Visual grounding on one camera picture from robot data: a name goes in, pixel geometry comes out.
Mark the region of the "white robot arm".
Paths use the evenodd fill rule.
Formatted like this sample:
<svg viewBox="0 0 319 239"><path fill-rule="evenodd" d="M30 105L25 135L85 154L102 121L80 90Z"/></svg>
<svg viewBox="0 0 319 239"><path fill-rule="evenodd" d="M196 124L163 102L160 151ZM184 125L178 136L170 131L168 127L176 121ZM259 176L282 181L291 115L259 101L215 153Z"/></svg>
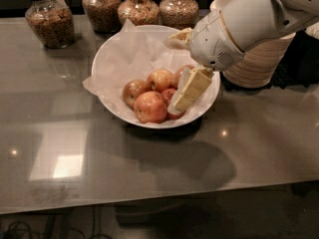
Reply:
<svg viewBox="0 0 319 239"><path fill-rule="evenodd" d="M318 22L319 0L232 0L202 18L194 28L169 36L164 44L188 50L197 62L184 72L168 111L185 112L209 87L212 75L244 58L247 51Z"/></svg>

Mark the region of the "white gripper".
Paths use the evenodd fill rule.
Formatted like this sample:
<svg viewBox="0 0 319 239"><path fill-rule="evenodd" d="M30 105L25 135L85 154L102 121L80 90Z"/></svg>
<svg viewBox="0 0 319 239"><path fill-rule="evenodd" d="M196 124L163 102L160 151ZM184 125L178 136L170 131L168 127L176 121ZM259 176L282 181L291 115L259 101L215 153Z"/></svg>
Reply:
<svg viewBox="0 0 319 239"><path fill-rule="evenodd" d="M189 49L190 56L203 65L182 71L177 90L167 108L174 116L184 113L208 89L213 71L226 71L244 57L244 52L229 34L218 10L207 14L193 29L182 29L167 37L163 43L170 49Z"/></svg>

